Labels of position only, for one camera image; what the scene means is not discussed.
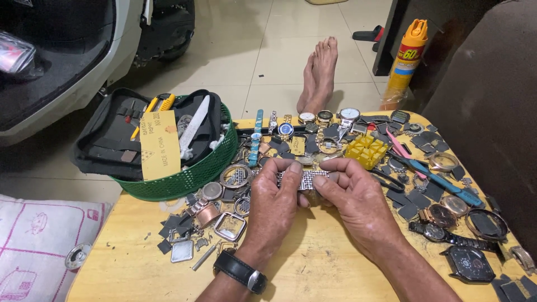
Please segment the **wooden table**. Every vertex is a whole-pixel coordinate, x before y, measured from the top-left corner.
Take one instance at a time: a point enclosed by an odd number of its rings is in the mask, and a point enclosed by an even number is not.
[[[364,115],[375,114],[389,115],[390,112],[369,112]],[[429,124],[418,114],[412,114],[410,120]],[[239,127],[252,128],[254,122],[241,120]],[[293,118],[293,124],[297,124],[296,117]],[[268,126],[268,119],[264,120],[265,126]],[[414,148],[410,137],[402,135],[398,139]],[[416,149],[412,156],[422,160],[423,152]],[[163,255],[157,248],[157,244],[162,241],[158,235],[162,228],[160,221],[168,217],[165,209],[162,204],[144,202],[123,192],[86,263],[76,276],[67,301],[195,300],[213,279],[212,264],[216,253],[198,271],[193,271],[190,267],[209,247],[203,247],[199,252],[194,250],[193,260],[172,264],[170,253]],[[467,285],[449,277],[451,269],[446,258],[439,255],[449,244],[433,243],[422,235],[408,231],[408,223],[394,209],[392,212],[409,242],[464,301],[497,301],[492,285]],[[462,223],[454,233],[474,238],[463,221],[460,222]],[[206,229],[205,235],[209,233],[213,235],[214,244],[218,236],[213,234],[212,229]],[[518,245],[511,233],[508,239],[507,248]],[[511,259],[501,266],[495,254],[485,254],[497,277],[506,274],[515,279],[524,275],[515,260]],[[264,273],[271,284],[261,297],[253,295],[253,300],[398,301],[382,272],[355,249],[333,207],[314,206],[299,210],[290,234]],[[425,288],[427,281],[416,286]]]

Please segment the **black watch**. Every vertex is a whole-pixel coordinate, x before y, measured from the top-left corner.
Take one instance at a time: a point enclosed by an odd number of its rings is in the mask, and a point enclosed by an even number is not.
[[[214,262],[214,267],[239,281],[255,294],[262,294],[265,291],[268,283],[267,277],[226,250],[220,253]]]
[[[486,250],[497,253],[499,245],[496,242],[478,240],[455,235],[435,224],[422,224],[421,222],[411,221],[408,224],[408,229],[418,234],[424,235],[425,238],[432,242],[447,242],[454,246],[474,247],[479,250]]]

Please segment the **hand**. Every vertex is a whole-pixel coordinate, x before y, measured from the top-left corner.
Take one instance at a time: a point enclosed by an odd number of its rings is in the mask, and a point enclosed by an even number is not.
[[[285,171],[280,189],[276,185],[279,171]],[[302,165],[298,161],[271,158],[265,163],[251,186],[248,229],[239,254],[261,255],[264,259],[253,261],[266,265],[289,233],[297,203],[309,206],[305,196],[297,194],[301,180]]]
[[[339,210],[345,227],[360,250],[375,263],[391,247],[407,242],[395,221],[380,183],[355,159],[332,159],[321,169],[330,178],[315,176],[315,189]]]

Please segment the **yellow box cutter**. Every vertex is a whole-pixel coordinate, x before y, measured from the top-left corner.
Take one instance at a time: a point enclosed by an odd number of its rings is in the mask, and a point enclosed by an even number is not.
[[[149,106],[147,106],[145,112],[151,112],[151,111],[166,111],[171,108],[171,105],[173,105],[173,102],[175,101],[175,95],[173,94],[162,94],[156,96],[153,100],[151,100],[151,103],[149,103]],[[139,134],[140,134],[140,127],[136,127],[136,130],[134,130],[133,135],[130,136],[130,140],[136,141],[139,140]]]

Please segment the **bare feet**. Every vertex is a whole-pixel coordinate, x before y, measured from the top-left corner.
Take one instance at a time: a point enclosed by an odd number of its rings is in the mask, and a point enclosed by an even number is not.
[[[311,70],[313,69],[313,53],[309,55],[306,67],[304,67],[304,90],[300,95],[299,102],[296,104],[298,113],[302,113],[306,102],[310,100],[315,92],[315,80]]]
[[[337,56],[337,39],[334,37],[325,39],[315,46],[312,69],[315,92],[306,101],[303,112],[317,114],[319,111],[324,110],[326,104],[332,98]]]

